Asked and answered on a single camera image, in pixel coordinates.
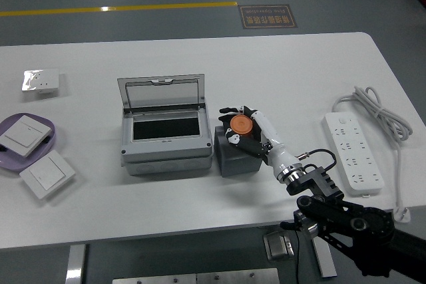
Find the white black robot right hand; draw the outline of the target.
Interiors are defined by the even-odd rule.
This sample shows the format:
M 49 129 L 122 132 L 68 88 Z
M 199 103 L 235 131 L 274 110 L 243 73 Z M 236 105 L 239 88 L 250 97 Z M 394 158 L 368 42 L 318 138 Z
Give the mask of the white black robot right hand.
M 286 150 L 276 129 L 262 112 L 238 106 L 221 108 L 219 113 L 228 143 L 248 155 L 262 159 L 273 168 L 277 181 L 289 184 L 305 174 L 300 160 Z M 245 116 L 252 121 L 251 136 L 238 132 L 231 125 L 231 121 L 238 116 Z

